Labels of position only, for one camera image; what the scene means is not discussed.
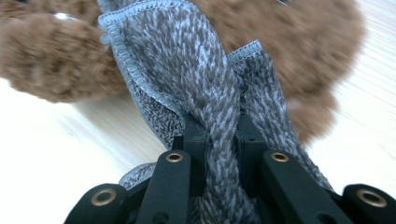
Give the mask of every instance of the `teddy bear fur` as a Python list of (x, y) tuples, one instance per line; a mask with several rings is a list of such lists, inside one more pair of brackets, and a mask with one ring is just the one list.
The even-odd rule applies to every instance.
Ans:
[[(329, 130), (336, 108), (332, 87), (346, 76), (364, 33), (354, 1), (191, 1), (227, 52), (261, 41), (303, 143)], [(56, 19), (56, 12), (78, 21)], [(95, 0), (0, 0), (0, 77), (51, 102), (125, 92), (111, 49), (100, 43), (100, 14)]]

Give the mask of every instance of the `teddy bear ear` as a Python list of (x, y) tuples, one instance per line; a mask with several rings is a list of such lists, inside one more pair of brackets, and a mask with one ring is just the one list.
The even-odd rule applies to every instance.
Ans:
[(126, 91), (102, 32), (85, 21), (50, 14), (11, 19), (0, 32), (0, 77), (51, 102), (75, 102)]

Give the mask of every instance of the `light wooden floor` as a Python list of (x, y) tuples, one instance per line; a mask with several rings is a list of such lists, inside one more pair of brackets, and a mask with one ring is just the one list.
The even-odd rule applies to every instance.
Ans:
[[(360, 0), (368, 31), (329, 135), (310, 148), (338, 193), (365, 183), (396, 198), (396, 2)], [(0, 80), (0, 223), (62, 223), (88, 189), (163, 151), (128, 94), (52, 105)]]

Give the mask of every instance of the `black plastic part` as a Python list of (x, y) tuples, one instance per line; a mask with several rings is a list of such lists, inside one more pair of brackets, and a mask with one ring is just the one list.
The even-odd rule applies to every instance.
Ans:
[(239, 179), (247, 195), (253, 197), (257, 194), (254, 176), (266, 147), (262, 134), (246, 114), (239, 117), (236, 139)]
[(285, 218), (276, 203), (263, 202), (258, 198), (255, 208), (262, 224), (285, 223)]
[(190, 154), (192, 160), (191, 196), (200, 197), (206, 186), (205, 154), (208, 138), (206, 130), (192, 114), (186, 117), (183, 140), (183, 150)]
[(190, 155), (181, 150), (164, 152), (149, 181), (136, 224), (190, 223), (190, 180)]
[(183, 150), (184, 137), (183, 136), (175, 136), (174, 142), (172, 143), (172, 150)]
[(341, 206), (355, 223), (396, 224), (396, 201), (371, 186), (347, 186)]
[(128, 211), (127, 191), (120, 185), (103, 184), (85, 193), (69, 213), (65, 224), (121, 224)]
[(128, 199), (125, 201), (125, 204), (127, 211), (129, 211), (129, 216), (126, 223), (134, 224), (136, 222), (137, 214), (139, 213), (139, 208), (143, 202), (143, 198), (145, 197), (150, 179), (151, 178), (148, 178), (147, 180), (128, 190)]
[(285, 223), (352, 223), (289, 153), (264, 152), (261, 170)]

